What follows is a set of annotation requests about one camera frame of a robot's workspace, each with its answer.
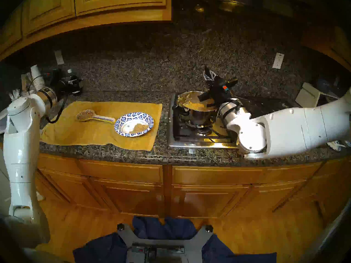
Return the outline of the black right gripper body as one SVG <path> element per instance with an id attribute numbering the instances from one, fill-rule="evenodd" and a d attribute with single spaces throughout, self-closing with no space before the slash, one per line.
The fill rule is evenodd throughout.
<path id="1" fill-rule="evenodd" d="M 231 83 L 226 80 L 216 80 L 215 83 L 206 83 L 209 90 L 198 96 L 200 102 L 213 99 L 213 104 L 223 104 L 231 99 Z"/>

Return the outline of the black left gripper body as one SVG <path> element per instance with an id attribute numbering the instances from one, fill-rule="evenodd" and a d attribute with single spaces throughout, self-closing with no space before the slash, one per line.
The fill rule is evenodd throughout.
<path id="1" fill-rule="evenodd" d="M 75 79 L 56 78 L 56 95 L 70 95 L 75 92 Z"/>

